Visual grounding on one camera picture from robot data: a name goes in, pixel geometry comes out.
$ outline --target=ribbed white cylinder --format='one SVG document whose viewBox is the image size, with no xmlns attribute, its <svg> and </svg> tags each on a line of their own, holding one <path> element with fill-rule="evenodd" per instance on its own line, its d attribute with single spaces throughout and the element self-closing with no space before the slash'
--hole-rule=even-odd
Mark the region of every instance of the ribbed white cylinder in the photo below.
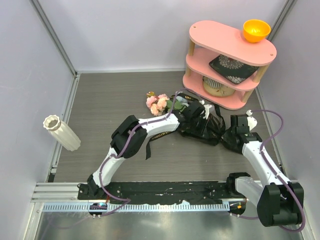
<svg viewBox="0 0 320 240">
<path fill-rule="evenodd" d="M 45 118 L 43 127 L 69 151 L 77 150 L 80 147 L 79 137 L 72 129 L 61 121 L 57 115 L 50 115 Z"/>
</svg>

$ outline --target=white wall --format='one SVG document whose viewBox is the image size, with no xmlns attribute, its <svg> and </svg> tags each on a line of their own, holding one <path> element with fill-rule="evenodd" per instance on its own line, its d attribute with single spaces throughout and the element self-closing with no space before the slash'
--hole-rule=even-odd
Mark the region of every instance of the white wall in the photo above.
<svg viewBox="0 0 320 240">
<path fill-rule="evenodd" d="M 259 85 L 265 108 L 284 117 L 277 146 L 286 172 L 304 188 L 316 239 L 320 239 L 319 9 L 318 0 L 297 1 L 275 36 L 277 56 Z M 274 131 L 279 127 L 276 120 L 271 125 Z"/>
<path fill-rule="evenodd" d="M 0 239 L 21 239 L 36 182 L 55 141 L 43 128 L 60 115 L 72 75 L 28 0 L 0 8 Z"/>
<path fill-rule="evenodd" d="M 40 0 L 78 71 L 184 68 L 189 28 L 275 22 L 286 0 Z"/>
</svg>

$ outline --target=shelf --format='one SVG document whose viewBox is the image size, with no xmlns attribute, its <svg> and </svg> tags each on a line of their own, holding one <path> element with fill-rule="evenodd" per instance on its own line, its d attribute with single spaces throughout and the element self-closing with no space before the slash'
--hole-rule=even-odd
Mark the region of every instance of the shelf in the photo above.
<svg viewBox="0 0 320 240">
<path fill-rule="evenodd" d="M 183 76 L 184 87 L 191 89 L 201 97 L 207 99 L 210 102 L 216 103 L 225 109 L 237 110 L 241 109 L 246 103 L 242 102 L 241 99 L 245 92 L 235 91 L 231 96 L 218 97 L 208 94 L 203 86 L 202 76 L 196 72 L 191 72 L 190 76 Z"/>
<path fill-rule="evenodd" d="M 267 39 L 247 42 L 242 30 L 216 21 L 198 21 L 190 27 L 190 39 L 197 45 L 252 66 L 270 64 L 277 55 Z"/>
<path fill-rule="evenodd" d="M 206 48 L 195 48 L 193 56 L 186 56 L 186 64 L 188 67 L 203 76 L 206 76 L 210 79 L 213 79 L 219 83 L 222 83 L 223 85 L 226 85 L 232 89 L 239 90 L 239 91 L 249 91 L 252 89 L 255 89 L 258 86 L 258 82 L 253 82 L 255 73 L 250 76 L 248 79 L 244 80 L 240 84 L 234 84 L 228 79 L 221 76 L 219 73 L 217 73 L 215 70 L 213 70 L 209 63 L 215 59 L 219 53 L 216 53 L 214 51 L 211 51 Z"/>
</svg>

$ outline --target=wooden floor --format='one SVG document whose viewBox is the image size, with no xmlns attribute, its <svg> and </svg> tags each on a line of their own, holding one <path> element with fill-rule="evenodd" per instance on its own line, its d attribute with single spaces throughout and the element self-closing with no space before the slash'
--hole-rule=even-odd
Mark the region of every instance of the wooden floor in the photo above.
<svg viewBox="0 0 320 240">
<path fill-rule="evenodd" d="M 98 169 L 109 150 L 111 134 L 128 116 L 151 118 L 146 107 L 146 93 L 172 95 L 183 88 L 184 72 L 91 73 L 80 76 L 69 126 L 79 136 L 81 146 L 71 152 L 62 149 L 55 182 L 85 182 Z M 254 92 L 246 106 L 237 111 L 222 109 L 227 127 L 231 114 L 245 114 L 260 109 Z M 269 136 L 262 113 L 255 113 L 255 131 L 262 139 Z M 276 155 L 267 146 L 271 157 Z M 146 148 L 126 160 L 113 181 L 223 181 L 234 172 L 257 175 L 241 154 L 222 144 L 209 146 L 175 132 L 151 143 L 151 158 L 145 160 Z"/>
</svg>

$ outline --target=orange bowl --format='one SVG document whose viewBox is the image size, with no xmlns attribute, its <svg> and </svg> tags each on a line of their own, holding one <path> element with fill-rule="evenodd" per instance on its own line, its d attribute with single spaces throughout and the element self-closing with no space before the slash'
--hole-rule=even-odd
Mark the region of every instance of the orange bowl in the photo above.
<svg viewBox="0 0 320 240">
<path fill-rule="evenodd" d="M 243 24 L 243 36 L 249 43 L 257 43 L 271 31 L 268 23 L 258 19 L 250 19 Z"/>
</svg>

